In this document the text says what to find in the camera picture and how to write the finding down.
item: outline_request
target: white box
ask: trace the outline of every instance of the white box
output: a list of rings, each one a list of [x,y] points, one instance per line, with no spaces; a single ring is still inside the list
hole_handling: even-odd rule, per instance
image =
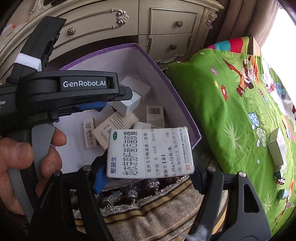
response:
[[[138,121],[133,125],[133,129],[151,129],[151,124]]]
[[[146,106],[147,123],[157,127],[165,128],[162,106]]]
[[[108,148],[109,134],[113,129],[130,129],[138,120],[133,113],[123,116],[116,111],[95,128],[92,133],[104,150],[106,150]]]
[[[127,86],[138,93],[141,96],[142,103],[144,103],[145,99],[148,98],[149,92],[151,91],[151,86],[146,85],[130,76],[126,76],[120,84]]]
[[[110,132],[107,177],[163,178],[193,172],[186,127]]]
[[[94,148],[98,146],[96,138],[93,136],[92,131],[95,129],[96,124],[93,117],[83,120],[83,131],[86,148]]]
[[[280,128],[276,128],[271,132],[268,149],[276,167],[279,167],[286,162],[287,147]]]
[[[127,116],[132,113],[140,104],[141,96],[133,91],[133,97],[130,100],[113,101],[108,102],[113,106],[120,114]]]

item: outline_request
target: small green box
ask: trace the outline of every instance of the small green box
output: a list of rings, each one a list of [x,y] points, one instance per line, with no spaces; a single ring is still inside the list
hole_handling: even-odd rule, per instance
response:
[[[278,192],[278,196],[277,196],[277,199],[286,199],[286,197],[287,197],[287,195],[288,195],[288,190],[286,190],[286,189],[281,189],[281,190],[279,190],[279,192]]]

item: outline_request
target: bed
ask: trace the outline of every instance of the bed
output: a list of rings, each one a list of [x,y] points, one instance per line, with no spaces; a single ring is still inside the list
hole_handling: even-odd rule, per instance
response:
[[[245,171],[262,202],[274,235],[293,211],[295,195],[296,110],[275,71],[252,36],[224,41],[197,52],[167,71],[202,134],[194,150],[211,153],[223,172]],[[285,145],[285,183],[274,179],[268,149],[280,128]],[[277,198],[286,189],[285,199]]]

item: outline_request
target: beige box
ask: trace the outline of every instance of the beige box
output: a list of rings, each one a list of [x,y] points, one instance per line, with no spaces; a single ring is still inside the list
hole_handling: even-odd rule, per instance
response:
[[[133,97],[130,100],[113,101],[108,102],[113,106],[120,114],[127,116],[139,107],[141,96],[133,91]]]
[[[96,138],[93,136],[92,133],[95,127],[96,124],[93,117],[83,120],[83,131],[86,148],[94,148],[98,146]]]
[[[108,148],[109,134],[113,129],[130,129],[139,119],[130,113],[128,116],[123,116],[118,111],[95,128],[94,134],[100,145],[106,150]]]
[[[147,123],[157,127],[165,128],[165,120],[163,117],[162,106],[151,106],[146,107]]]
[[[286,162],[287,147],[280,128],[276,128],[270,134],[268,149],[274,161],[274,165],[279,167]]]
[[[120,82],[120,84],[131,88],[138,95],[140,95],[142,103],[144,103],[144,101],[148,98],[148,95],[151,91],[151,86],[146,85],[143,82],[138,81],[128,75],[123,79],[123,81]]]

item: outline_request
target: human hand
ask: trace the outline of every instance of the human hand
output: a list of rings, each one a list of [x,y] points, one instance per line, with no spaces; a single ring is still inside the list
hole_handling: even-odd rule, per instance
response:
[[[55,129],[52,144],[63,146],[67,138],[58,128]],[[13,192],[7,170],[10,168],[26,169],[34,160],[33,148],[29,143],[17,142],[10,138],[0,140],[0,198],[8,210],[25,215]],[[62,168],[62,160],[56,149],[50,147],[48,155],[43,159],[40,171],[43,179],[36,185],[35,191],[41,195],[52,173]]]

